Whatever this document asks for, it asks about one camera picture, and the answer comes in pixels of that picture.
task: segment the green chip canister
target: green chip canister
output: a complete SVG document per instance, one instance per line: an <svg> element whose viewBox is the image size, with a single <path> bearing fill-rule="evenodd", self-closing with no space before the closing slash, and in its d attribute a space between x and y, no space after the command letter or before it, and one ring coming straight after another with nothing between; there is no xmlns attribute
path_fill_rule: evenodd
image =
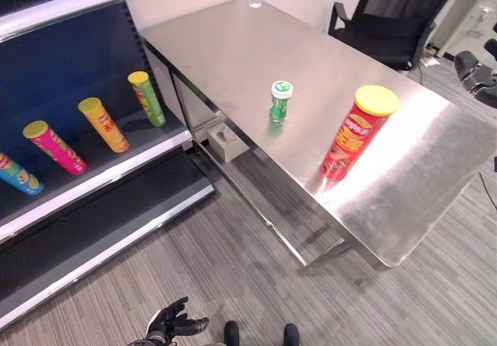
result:
<svg viewBox="0 0 497 346"><path fill-rule="evenodd" d="M165 117L161 105L158 103L154 88L150 83L147 72L136 71L127 76L127 80L133 87L141 106L153 126L165 124Z"/></svg>
<svg viewBox="0 0 497 346"><path fill-rule="evenodd" d="M269 110L269 115L275 123L280 123L287 117L288 99L292 96L294 87L287 81L276 81L271 88L273 96L273 106Z"/></svg>

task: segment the red chip canister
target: red chip canister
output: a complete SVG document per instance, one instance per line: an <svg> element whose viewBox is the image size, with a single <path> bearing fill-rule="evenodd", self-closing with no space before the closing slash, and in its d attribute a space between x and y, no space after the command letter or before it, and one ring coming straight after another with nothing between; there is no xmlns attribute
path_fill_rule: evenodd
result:
<svg viewBox="0 0 497 346"><path fill-rule="evenodd" d="M334 181L345 178L400 101L383 86L365 85L357 89L354 105L336 134L321 164L321 173Z"/></svg>

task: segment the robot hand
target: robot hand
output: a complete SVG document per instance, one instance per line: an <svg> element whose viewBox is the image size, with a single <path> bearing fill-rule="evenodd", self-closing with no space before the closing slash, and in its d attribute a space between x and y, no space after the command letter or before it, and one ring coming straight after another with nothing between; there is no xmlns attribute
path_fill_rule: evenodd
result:
<svg viewBox="0 0 497 346"><path fill-rule="evenodd" d="M209 319L188 319L188 314L183 313L188 297L178 299L166 308L157 311L147 327L147 336L144 340L132 342L129 346L167 346L172 343L175 336L193 336L203 332Z"/></svg>

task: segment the black office chair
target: black office chair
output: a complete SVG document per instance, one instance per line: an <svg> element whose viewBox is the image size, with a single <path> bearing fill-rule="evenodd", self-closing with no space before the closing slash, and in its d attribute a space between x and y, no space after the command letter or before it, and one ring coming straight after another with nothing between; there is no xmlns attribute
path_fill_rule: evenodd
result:
<svg viewBox="0 0 497 346"><path fill-rule="evenodd" d="M397 70L416 66L447 0L359 0L352 19L335 2L328 34ZM335 29L340 18L345 28Z"/></svg>

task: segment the foot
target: foot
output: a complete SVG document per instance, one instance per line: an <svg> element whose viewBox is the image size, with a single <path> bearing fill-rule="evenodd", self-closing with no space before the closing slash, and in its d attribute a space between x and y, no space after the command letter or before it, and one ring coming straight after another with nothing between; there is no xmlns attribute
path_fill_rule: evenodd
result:
<svg viewBox="0 0 497 346"><path fill-rule="evenodd" d="M287 324L283 333L283 346L299 346L300 339L295 324Z"/></svg>
<svg viewBox="0 0 497 346"><path fill-rule="evenodd" d="M228 321L224 326L224 344L226 346L240 346L240 333L234 321Z"/></svg>

